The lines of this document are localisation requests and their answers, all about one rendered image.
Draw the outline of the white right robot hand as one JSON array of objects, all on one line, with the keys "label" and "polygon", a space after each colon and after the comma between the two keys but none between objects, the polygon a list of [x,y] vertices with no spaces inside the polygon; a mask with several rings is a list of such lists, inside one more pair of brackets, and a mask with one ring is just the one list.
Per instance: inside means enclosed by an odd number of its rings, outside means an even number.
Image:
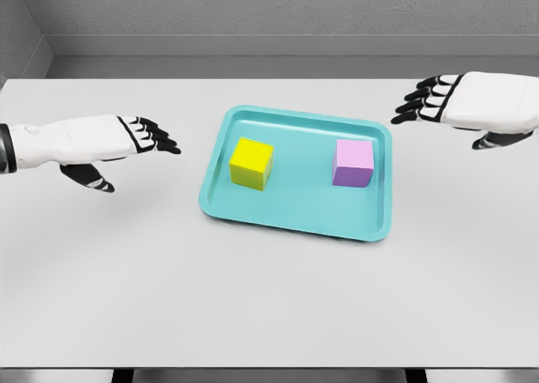
[{"label": "white right robot hand", "polygon": [[539,77],[496,72],[426,78],[395,109],[394,125],[422,120],[483,130],[474,150],[510,146],[539,129]]}]

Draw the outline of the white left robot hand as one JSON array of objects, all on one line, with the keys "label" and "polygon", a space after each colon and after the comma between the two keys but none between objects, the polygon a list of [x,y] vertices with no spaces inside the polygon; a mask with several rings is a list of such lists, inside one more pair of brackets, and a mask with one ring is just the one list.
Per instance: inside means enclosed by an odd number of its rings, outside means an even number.
[{"label": "white left robot hand", "polygon": [[93,165],[144,152],[181,153],[168,132],[147,118],[112,114],[62,121],[54,160],[61,173],[83,187],[113,193],[115,187]]}]

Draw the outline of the purple cube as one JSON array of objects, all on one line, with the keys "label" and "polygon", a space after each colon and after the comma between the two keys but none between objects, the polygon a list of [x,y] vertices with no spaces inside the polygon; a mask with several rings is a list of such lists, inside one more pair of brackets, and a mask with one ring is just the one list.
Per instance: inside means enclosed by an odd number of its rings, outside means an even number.
[{"label": "purple cube", "polygon": [[332,161],[332,185],[365,188],[374,172],[371,141],[338,139]]}]

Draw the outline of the yellow cube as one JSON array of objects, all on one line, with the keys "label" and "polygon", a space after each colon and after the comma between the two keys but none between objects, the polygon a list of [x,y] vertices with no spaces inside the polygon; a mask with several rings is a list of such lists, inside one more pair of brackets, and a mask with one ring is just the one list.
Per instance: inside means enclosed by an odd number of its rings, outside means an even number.
[{"label": "yellow cube", "polygon": [[241,137],[229,160],[229,173],[234,184],[264,191],[274,160],[274,147]]}]

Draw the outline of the teal rectangular tray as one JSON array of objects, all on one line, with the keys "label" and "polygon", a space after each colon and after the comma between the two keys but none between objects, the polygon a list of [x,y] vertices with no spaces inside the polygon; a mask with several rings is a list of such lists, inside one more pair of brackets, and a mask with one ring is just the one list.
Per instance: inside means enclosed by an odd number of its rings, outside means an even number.
[{"label": "teal rectangular tray", "polygon": [[[262,191],[234,184],[228,163],[240,138],[275,149]],[[339,139],[370,141],[374,172],[364,188],[334,186]],[[392,227],[392,135],[374,121],[248,105],[229,109],[221,123],[199,195],[209,216],[377,242]]]}]

